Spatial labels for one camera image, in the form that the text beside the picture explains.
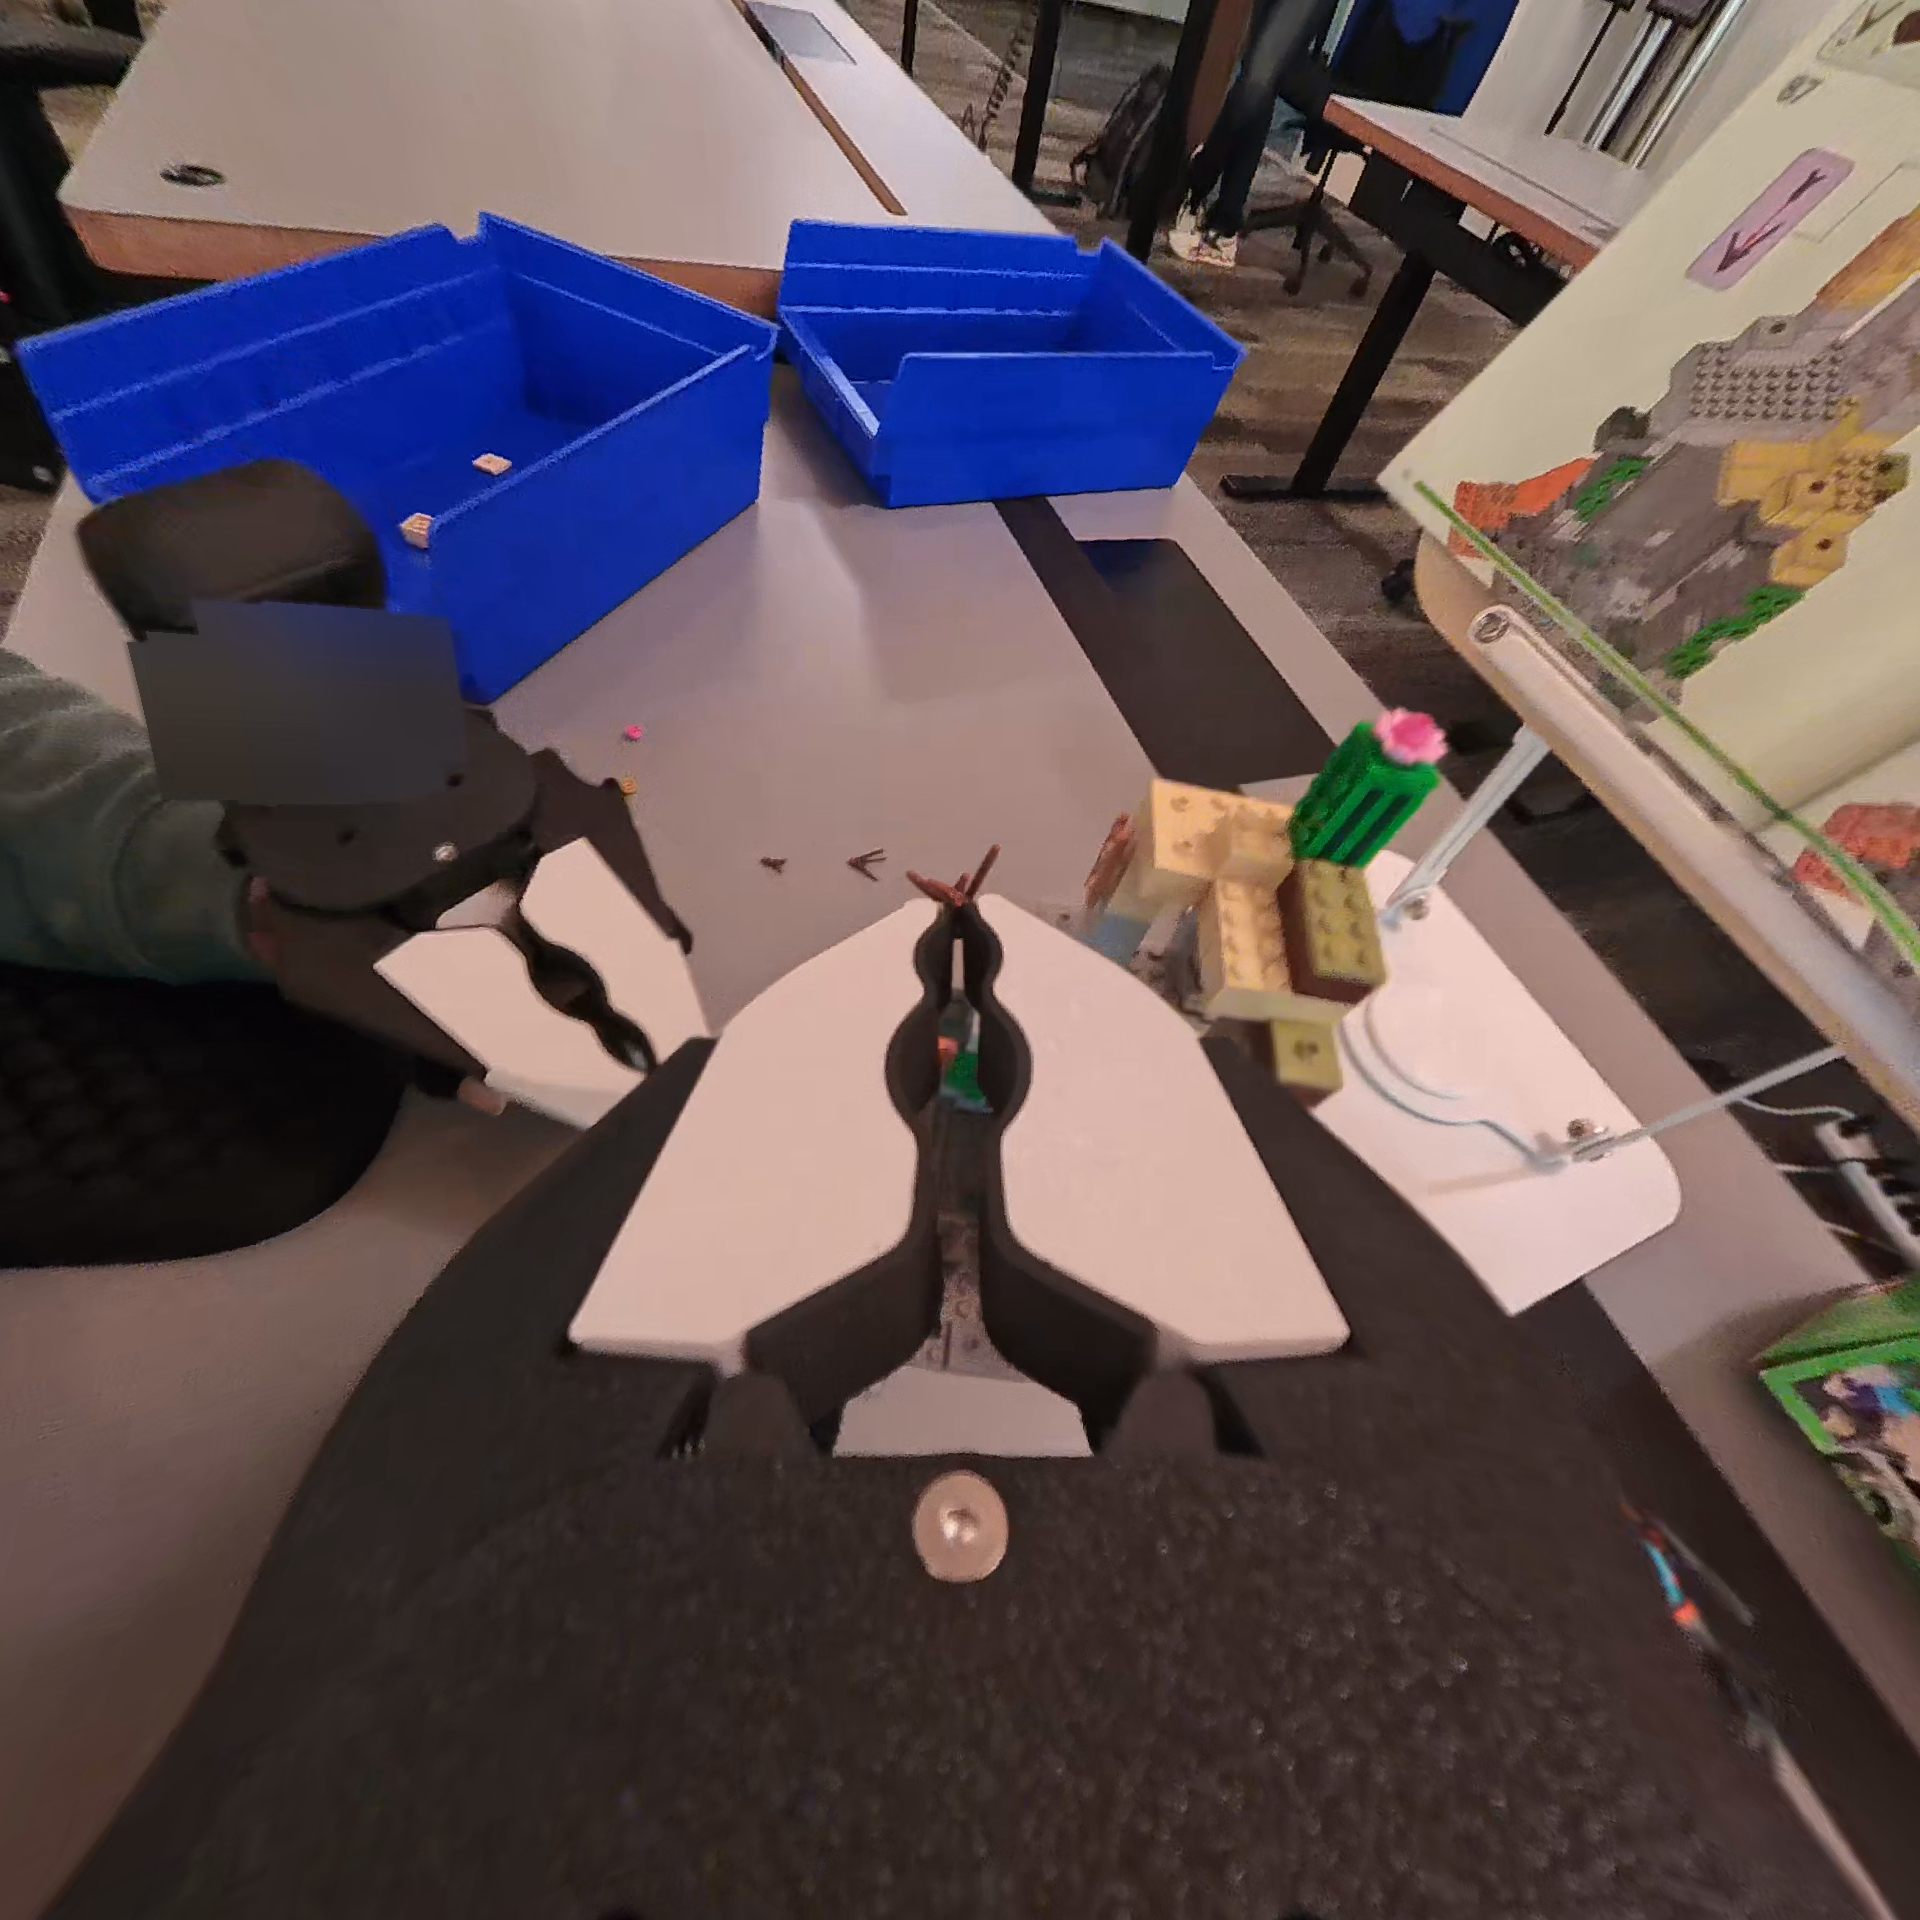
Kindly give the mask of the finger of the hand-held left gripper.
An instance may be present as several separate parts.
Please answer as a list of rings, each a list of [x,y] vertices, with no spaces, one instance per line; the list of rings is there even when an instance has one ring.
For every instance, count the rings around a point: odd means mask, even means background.
[[[602,968],[635,924],[650,919],[614,880],[496,880],[374,972],[476,1057],[496,1104],[587,1129],[655,1069]]]
[[[710,1036],[687,956],[587,839],[543,853],[516,900],[539,993],[634,1072]]]

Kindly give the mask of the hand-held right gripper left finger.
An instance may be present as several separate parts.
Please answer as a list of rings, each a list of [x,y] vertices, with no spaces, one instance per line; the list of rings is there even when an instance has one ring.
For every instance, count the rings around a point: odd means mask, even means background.
[[[932,927],[907,903],[731,1016],[566,1327],[575,1349],[735,1374],[755,1329],[898,1246],[918,1145],[884,1067]]]

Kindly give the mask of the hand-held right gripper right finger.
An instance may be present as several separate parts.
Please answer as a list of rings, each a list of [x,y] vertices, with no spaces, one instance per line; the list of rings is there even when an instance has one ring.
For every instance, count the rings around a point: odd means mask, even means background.
[[[1006,895],[962,935],[998,1185],[980,1295],[1030,1374],[1335,1352],[1348,1319],[1188,1021]]]

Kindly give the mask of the toy brick build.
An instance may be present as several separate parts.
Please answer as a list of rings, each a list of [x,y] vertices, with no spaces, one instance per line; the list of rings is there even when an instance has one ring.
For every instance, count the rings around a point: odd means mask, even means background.
[[[1294,801],[1158,777],[1096,853],[1076,935],[1318,1107],[1347,1080],[1339,1025],[1388,981],[1367,871],[1446,749],[1431,716],[1384,709]]]

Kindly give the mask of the person's left forearm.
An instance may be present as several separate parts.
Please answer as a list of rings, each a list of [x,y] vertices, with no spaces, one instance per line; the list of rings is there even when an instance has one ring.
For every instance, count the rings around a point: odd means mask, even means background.
[[[3,653],[3,963],[174,984],[263,981],[213,801],[160,791],[149,731]]]

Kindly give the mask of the grey desk with black legs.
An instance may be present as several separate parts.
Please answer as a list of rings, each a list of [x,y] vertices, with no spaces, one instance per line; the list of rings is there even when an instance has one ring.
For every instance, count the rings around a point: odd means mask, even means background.
[[[1232,501],[1379,501],[1379,485],[1339,485],[1335,471],[1434,281],[1453,281],[1522,328],[1648,195],[1644,172],[1558,134],[1478,129],[1463,116],[1342,95],[1323,118],[1364,155],[1351,212],[1391,243],[1402,262],[1299,468],[1224,473],[1219,486]]]

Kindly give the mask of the person's left hand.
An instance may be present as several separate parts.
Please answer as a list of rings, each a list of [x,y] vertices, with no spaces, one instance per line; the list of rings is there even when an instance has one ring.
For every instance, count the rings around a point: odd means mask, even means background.
[[[380,972],[414,931],[389,911],[323,913],[282,900],[263,877],[244,881],[243,931],[278,991],[403,1054],[423,1092],[487,1116],[507,1111],[483,1064]]]

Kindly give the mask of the clear acrylic booklet stand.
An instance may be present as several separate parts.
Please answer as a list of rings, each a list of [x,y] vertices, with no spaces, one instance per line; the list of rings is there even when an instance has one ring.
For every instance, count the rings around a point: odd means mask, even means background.
[[[1764,1163],[1734,1104],[1848,1064],[1915,1125],[1915,1019],[1816,926],[1760,845],[1630,740],[1460,559],[1422,539],[1412,580],[1428,622],[1519,731],[1485,782],[1423,829],[1419,856],[1382,859],[1373,886],[1395,979],[1344,1030],[1351,1085],[1328,1121],[1510,1311],[1599,1278],[1619,1281],[1608,1305],[1645,1352],[1715,1329],[1764,1334],[1859,1269]],[[1469,903],[1485,862],[1477,843],[1547,758],[1787,997],[1815,1047],[1716,1095],[1688,1072],[1653,1085],[1599,1033],[1599,984],[1571,963],[1496,948],[1494,910]]]

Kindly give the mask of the large blue plastic bin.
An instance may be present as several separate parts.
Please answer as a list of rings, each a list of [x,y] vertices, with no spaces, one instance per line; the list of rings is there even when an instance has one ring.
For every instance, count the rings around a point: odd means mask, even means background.
[[[263,460],[367,518],[391,608],[446,620],[491,703],[760,485],[776,332],[484,215],[229,279],[22,344],[94,505]],[[488,478],[470,457],[514,468]],[[427,550],[397,535],[434,518]]]

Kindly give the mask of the white power strip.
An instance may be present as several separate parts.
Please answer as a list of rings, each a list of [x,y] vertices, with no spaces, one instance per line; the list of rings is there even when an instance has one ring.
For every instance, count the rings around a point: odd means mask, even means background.
[[[1915,1163],[1891,1158],[1871,1118],[1836,1111],[1815,1121],[1813,1140],[1829,1171],[1852,1192],[1867,1228],[1902,1259],[1917,1269],[1917,1174]]]

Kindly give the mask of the grey wood-edged table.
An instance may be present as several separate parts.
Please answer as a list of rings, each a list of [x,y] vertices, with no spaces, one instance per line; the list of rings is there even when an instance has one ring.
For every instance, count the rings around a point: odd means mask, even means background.
[[[1048,231],[828,1],[167,4],[62,206],[183,281],[494,212],[760,317],[794,222]]]

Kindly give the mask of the printed toy brick box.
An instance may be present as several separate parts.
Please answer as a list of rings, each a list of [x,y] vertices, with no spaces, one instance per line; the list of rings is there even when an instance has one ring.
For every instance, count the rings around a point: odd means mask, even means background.
[[[1917,1573],[1917,1278],[1861,1287],[1757,1356],[1757,1380]]]

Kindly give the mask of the black office chair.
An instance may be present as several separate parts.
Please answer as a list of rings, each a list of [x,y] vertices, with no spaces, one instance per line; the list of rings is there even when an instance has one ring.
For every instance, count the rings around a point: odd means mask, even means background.
[[[4,4],[3,15],[3,267],[21,325],[87,319],[100,276],[62,206],[70,157],[44,104],[47,91],[114,89],[142,51],[134,4]]]

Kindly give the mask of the toy brick instruction booklet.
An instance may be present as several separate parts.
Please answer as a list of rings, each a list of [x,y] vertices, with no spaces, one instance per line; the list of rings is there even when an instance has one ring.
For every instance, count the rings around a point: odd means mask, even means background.
[[[1906,993],[1915,17],[1837,6],[1380,473]]]

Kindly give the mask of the black backpack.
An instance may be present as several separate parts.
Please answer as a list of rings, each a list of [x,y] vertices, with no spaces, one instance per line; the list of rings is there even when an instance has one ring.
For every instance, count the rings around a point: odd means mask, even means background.
[[[1070,160],[1078,200],[1099,222],[1116,222],[1131,207],[1136,185],[1154,149],[1172,65],[1148,65],[1118,97],[1103,125]]]

